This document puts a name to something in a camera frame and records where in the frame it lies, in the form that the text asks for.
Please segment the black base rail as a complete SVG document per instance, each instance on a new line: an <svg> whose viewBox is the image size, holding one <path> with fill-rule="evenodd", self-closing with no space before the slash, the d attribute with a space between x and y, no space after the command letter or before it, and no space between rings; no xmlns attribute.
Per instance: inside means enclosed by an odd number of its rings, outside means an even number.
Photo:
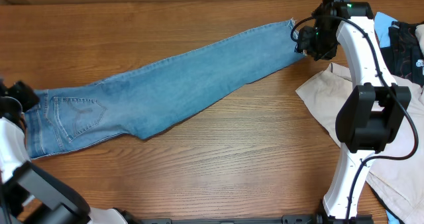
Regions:
<svg viewBox="0 0 424 224"><path fill-rule="evenodd" d="M169 218L138 219L128 211L115 208L127 223L134 224L374 224L371 215L352 218L349 221L313 215L283 215L281 218L242 218L242 219L188 219L173 220Z"/></svg>

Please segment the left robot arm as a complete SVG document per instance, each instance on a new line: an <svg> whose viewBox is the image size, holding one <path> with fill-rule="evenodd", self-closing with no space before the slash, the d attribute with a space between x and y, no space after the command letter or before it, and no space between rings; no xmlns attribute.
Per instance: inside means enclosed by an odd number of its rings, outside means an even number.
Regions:
<svg viewBox="0 0 424 224"><path fill-rule="evenodd" d="M75 190L30 161L23 113L38 102L23 82L1 86L1 222L20 223L25 206L37 199L40 206L23 223L130 223L117 209L91 208Z"/></svg>

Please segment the light blue denim jeans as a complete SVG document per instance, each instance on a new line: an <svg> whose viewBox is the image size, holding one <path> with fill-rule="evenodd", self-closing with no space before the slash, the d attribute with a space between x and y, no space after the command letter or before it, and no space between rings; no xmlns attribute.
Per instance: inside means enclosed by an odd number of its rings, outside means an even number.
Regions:
<svg viewBox="0 0 424 224"><path fill-rule="evenodd" d="M300 60L293 26L270 23L88 85L40 89L25 113L28 155L69 153L120 135L149 139Z"/></svg>

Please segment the dark navy printed garment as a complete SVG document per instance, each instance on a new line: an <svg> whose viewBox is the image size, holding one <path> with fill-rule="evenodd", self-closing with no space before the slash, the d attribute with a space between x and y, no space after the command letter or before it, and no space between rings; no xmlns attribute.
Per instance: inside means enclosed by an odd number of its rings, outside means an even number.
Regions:
<svg viewBox="0 0 424 224"><path fill-rule="evenodd" d="M392 75L423 86L423 54L415 35L417 26L393 21L388 28L390 45L380 51Z"/></svg>

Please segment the light blue garment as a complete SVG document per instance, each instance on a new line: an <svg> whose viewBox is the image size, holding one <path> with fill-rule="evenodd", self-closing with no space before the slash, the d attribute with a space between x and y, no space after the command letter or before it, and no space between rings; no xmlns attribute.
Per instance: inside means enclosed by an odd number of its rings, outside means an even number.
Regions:
<svg viewBox="0 0 424 224"><path fill-rule="evenodd" d="M374 30L376 31L380 48L390 46L389 28L396 19L381 12L377 12L374 18Z"/></svg>

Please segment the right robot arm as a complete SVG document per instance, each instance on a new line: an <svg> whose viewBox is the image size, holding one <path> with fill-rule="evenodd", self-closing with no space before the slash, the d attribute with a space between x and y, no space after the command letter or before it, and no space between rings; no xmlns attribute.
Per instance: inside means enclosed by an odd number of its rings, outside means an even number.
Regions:
<svg viewBox="0 0 424 224"><path fill-rule="evenodd" d="M366 177L406 120L413 132L411 158L418 148L418 133L407 107L410 89L399 86L388 71L374 34L374 15L367 2L324 1L311 14L312 27L294 26L297 52L315 60L329 60L342 46L352 78L352 92L335 120L341 153L329 191L313 215L287 215L284 221L302 223L373 223L358 215L356 204Z"/></svg>

